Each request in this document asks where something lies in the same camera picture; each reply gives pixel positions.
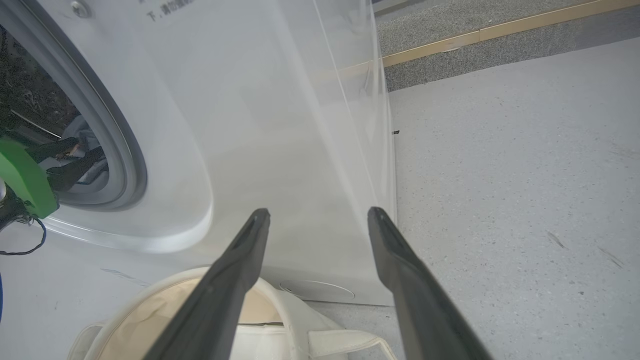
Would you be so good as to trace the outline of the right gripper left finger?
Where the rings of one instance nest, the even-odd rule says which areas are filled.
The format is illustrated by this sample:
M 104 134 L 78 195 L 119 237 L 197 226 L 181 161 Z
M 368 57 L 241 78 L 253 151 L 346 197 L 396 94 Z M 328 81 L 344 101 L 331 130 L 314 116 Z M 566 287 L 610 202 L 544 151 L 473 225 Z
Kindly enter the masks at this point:
M 270 213 L 254 210 L 227 249 L 144 356 L 147 360 L 228 360 L 246 293 L 258 282 Z

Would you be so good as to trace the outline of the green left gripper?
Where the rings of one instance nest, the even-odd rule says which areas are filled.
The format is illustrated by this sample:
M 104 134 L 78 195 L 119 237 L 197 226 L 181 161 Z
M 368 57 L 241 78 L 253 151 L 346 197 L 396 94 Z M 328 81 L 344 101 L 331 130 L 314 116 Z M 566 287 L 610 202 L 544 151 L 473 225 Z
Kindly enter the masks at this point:
M 22 148 L 18 143 L 0 142 L 0 229 L 16 221 L 29 223 L 45 219 L 59 208 L 54 192 L 67 192 L 95 163 L 105 157 L 102 146 L 85 152 L 84 157 L 45 171 L 37 162 L 64 155 L 80 143 L 77 137 Z

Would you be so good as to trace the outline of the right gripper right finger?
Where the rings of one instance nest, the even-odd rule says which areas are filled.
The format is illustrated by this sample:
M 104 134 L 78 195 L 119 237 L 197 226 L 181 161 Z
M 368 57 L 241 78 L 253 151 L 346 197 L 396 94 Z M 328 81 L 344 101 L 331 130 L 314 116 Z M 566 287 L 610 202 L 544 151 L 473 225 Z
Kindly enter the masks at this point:
M 381 207 L 367 214 L 375 268 L 392 293 L 408 360 L 490 360 L 492 356 L 438 280 Z

